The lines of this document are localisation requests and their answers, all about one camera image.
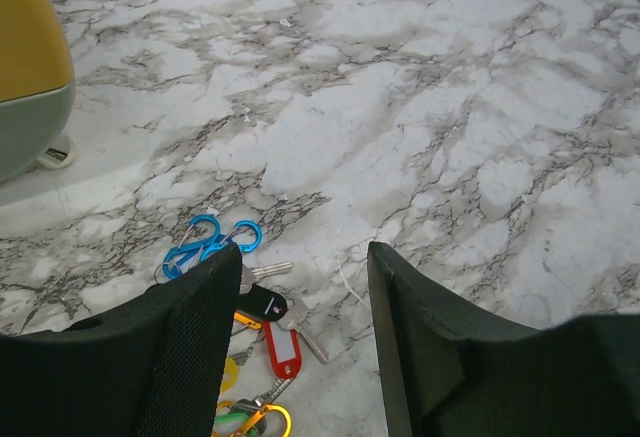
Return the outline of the green tag key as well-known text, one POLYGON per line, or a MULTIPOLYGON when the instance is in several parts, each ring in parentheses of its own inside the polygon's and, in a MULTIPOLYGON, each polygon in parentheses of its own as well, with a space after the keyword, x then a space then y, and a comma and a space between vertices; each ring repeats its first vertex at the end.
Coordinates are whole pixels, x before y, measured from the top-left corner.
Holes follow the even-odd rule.
POLYGON ((293 418, 276 400, 294 381, 294 378, 277 379, 270 390, 253 399, 220 401, 211 435, 290 436, 293 418))

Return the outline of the blue tag key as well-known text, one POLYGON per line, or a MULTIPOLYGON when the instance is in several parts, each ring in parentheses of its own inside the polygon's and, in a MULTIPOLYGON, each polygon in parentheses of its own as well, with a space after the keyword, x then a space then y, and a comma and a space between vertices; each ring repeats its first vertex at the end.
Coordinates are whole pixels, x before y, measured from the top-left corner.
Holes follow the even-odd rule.
POLYGON ((156 284, 163 284, 179 278, 196 267, 202 257, 197 250, 170 251, 164 260, 155 268, 153 280, 156 284))

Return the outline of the black tag key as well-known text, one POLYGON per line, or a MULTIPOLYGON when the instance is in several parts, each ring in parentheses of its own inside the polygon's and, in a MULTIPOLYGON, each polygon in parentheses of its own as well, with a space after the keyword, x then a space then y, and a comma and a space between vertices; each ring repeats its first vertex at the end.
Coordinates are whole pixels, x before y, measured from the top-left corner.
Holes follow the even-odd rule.
POLYGON ((262 287, 258 282, 265 277, 287 274, 293 266, 293 262, 280 262, 261 267, 243 265, 237 310, 260 321, 279 320, 288 310, 285 297, 276 291, 262 287))

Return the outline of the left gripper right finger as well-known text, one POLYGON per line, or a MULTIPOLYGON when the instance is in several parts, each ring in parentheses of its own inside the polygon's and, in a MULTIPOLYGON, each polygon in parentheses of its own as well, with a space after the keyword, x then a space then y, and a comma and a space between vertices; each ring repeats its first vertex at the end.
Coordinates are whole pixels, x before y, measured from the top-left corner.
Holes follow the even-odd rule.
POLYGON ((635 436, 639 318, 591 314, 537 330, 484 310, 368 247, 392 436, 635 436))

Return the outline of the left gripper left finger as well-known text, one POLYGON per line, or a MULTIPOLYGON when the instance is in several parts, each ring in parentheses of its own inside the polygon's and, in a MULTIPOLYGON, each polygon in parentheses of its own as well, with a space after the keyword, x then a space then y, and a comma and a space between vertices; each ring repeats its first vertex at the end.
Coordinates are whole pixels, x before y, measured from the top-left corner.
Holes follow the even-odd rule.
POLYGON ((62 331, 2 336, 2 435, 210 435, 241 271, 231 245, 62 331))

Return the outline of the blue carabiner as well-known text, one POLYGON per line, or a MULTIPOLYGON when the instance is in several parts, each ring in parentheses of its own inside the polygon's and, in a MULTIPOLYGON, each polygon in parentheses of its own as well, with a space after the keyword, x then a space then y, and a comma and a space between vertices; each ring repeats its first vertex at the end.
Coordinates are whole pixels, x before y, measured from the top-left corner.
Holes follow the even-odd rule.
POLYGON ((232 244, 236 244, 241 253, 254 252, 263 240, 261 227, 252 220, 239 220, 226 231, 217 230, 211 241, 205 245, 202 258, 223 250, 232 244))
POLYGON ((197 250, 203 253, 205 245, 211 241, 217 230, 221 230, 220 223, 213 215, 196 215, 190 220, 187 230, 179 243, 174 247, 171 247, 168 252, 197 250), (197 237, 195 240, 190 240, 191 236, 199 227, 203 228, 205 233, 202 236, 197 237))

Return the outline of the orange carabiner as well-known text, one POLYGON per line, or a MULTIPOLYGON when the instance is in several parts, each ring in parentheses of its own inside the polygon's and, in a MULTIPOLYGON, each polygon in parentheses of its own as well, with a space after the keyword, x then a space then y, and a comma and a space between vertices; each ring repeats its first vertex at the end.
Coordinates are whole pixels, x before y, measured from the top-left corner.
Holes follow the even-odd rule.
POLYGON ((247 330, 261 331, 263 324, 261 321, 254 319, 248 315, 236 311, 234 313, 234 323, 231 331, 231 336, 239 335, 247 330))
POLYGON ((217 406, 211 436, 268 436, 268 420, 278 424, 275 436, 291 436, 293 419, 287 409, 274 404, 222 401, 217 406))

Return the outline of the yellow tag key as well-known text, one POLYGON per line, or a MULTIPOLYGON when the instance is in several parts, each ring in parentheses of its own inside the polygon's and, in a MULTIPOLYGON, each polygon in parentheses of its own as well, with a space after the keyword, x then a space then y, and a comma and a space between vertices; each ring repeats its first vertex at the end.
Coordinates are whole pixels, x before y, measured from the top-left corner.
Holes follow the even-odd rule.
POLYGON ((240 368, 246 364, 253 352, 252 347, 248 347, 242 351, 232 352, 225 359, 225 366, 221 381, 220 392, 229 391, 237 382, 240 368))

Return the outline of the red tag key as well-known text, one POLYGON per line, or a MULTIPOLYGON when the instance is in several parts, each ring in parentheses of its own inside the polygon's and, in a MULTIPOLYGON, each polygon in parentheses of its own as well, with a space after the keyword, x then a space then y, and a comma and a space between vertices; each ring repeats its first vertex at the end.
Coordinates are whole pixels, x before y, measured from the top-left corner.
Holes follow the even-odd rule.
POLYGON ((293 379, 302 369, 299 340, 307 345, 319 362, 327 364, 329 361, 325 347, 309 328, 306 303, 300 297, 290 295, 287 304, 288 310, 279 320, 263 323, 271 369, 280 379, 293 379))

